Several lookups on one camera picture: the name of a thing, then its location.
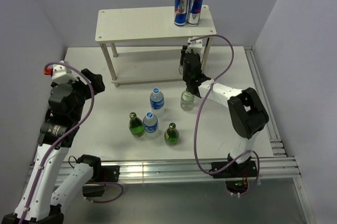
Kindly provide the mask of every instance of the shelf leg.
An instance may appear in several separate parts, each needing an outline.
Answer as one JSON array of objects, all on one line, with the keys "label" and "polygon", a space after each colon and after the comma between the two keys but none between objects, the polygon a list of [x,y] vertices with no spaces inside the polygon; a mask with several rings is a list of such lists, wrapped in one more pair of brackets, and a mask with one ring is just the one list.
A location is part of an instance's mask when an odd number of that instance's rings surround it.
[{"label": "shelf leg", "polygon": [[110,55],[109,55],[109,51],[107,50],[106,44],[100,44],[100,46],[101,46],[103,55],[105,57],[107,67],[109,68],[111,79],[112,80],[117,80],[116,72],[115,72],[115,69],[114,69],[114,67],[112,65],[111,58],[110,58]]},{"label": "shelf leg", "polygon": [[205,68],[206,68],[206,64],[207,64],[207,59],[209,57],[210,48],[212,46],[212,40],[213,40],[212,37],[209,37],[207,39],[207,43],[206,43],[205,50],[204,50],[204,56],[203,56],[202,62],[201,62],[201,64],[202,64],[201,71],[202,72],[205,72]]},{"label": "shelf leg", "polygon": [[111,43],[111,50],[114,57],[118,57],[118,52],[114,43]]}]

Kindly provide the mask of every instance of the green glass bottle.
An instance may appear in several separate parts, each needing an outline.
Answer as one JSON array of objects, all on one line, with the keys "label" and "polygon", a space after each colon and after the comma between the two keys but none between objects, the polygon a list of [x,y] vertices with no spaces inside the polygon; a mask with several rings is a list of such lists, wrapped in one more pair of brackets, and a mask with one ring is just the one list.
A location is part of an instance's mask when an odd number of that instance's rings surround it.
[{"label": "green glass bottle", "polygon": [[134,137],[141,137],[144,134],[144,125],[135,112],[130,113],[128,128]]},{"label": "green glass bottle", "polygon": [[179,131],[175,128],[175,123],[170,123],[169,128],[165,131],[164,139],[169,146],[177,145],[179,142]]}]

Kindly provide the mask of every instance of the bottle cap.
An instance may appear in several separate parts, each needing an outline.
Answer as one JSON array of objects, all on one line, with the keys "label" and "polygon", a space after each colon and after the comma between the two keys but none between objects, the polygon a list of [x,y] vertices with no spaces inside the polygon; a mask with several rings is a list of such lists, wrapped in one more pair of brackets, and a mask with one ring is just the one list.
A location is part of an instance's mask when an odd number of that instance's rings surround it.
[{"label": "bottle cap", "polygon": [[147,119],[151,119],[152,117],[153,117],[153,113],[151,113],[151,112],[146,113]]},{"label": "bottle cap", "polygon": [[135,113],[135,112],[131,112],[130,113],[130,118],[131,119],[134,119],[134,118],[136,118],[137,117],[137,114]]},{"label": "bottle cap", "polygon": [[175,123],[170,123],[169,128],[170,129],[174,129],[175,128]]},{"label": "bottle cap", "polygon": [[154,88],[152,91],[154,94],[158,94],[160,92],[159,88]]}]

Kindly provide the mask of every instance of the red bull can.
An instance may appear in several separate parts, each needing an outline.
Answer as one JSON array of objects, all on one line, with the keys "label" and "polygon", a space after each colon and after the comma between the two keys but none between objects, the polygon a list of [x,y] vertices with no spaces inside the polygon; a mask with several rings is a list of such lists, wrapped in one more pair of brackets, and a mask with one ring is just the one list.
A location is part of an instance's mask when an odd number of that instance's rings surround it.
[{"label": "red bull can", "polygon": [[196,26],[199,24],[201,8],[202,0],[190,0],[189,13],[187,14],[187,23],[190,26]]},{"label": "red bull can", "polygon": [[174,1],[174,24],[184,26],[186,24],[189,0]]}]

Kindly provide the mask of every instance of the gray floor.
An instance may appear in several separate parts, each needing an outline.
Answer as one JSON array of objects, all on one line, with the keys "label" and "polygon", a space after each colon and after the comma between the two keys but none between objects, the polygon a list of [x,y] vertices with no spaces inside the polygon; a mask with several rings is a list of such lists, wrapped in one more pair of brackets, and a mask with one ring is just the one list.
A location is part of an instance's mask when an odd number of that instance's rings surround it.
[{"label": "gray floor", "polygon": [[[64,223],[305,223],[292,179],[262,180],[241,199],[227,195],[223,181],[128,185],[125,189],[120,199],[107,204],[90,203],[78,195]],[[110,187],[102,199],[118,190]]]}]

